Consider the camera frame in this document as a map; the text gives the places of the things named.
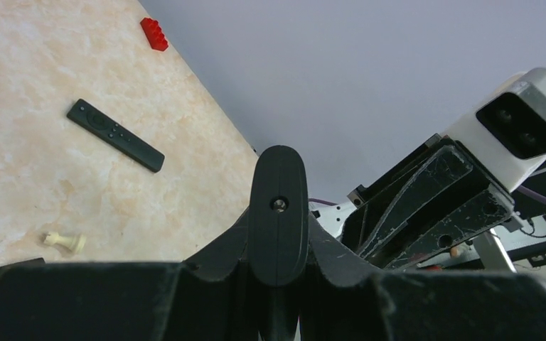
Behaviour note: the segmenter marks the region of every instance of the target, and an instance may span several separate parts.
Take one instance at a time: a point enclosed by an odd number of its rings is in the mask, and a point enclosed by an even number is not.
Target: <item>gray wall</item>
[[[294,147],[328,200],[546,66],[546,1],[141,2],[246,140]]]

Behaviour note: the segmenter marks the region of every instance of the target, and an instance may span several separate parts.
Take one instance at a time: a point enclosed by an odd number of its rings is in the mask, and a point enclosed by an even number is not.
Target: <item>black remote control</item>
[[[85,100],[76,101],[66,116],[152,172],[157,173],[162,168],[162,153]]]

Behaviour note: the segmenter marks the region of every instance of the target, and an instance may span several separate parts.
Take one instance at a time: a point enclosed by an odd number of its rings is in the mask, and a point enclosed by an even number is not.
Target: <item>red lego block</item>
[[[160,28],[158,21],[151,18],[143,18],[141,20],[141,27],[151,48],[158,51],[164,51],[168,48],[168,42],[164,38],[164,33],[162,33],[162,28]]]

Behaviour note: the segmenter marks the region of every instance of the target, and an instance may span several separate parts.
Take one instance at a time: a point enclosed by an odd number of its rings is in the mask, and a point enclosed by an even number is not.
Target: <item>white camera housing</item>
[[[546,160],[546,68],[512,76],[442,135],[513,192]]]

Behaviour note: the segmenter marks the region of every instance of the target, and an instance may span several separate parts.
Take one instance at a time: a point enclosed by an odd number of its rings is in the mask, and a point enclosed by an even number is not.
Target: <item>table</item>
[[[0,1],[0,265],[175,260],[245,209],[257,159],[136,0]],[[83,98],[160,150],[153,174],[65,115]],[[83,233],[78,255],[42,245]]]

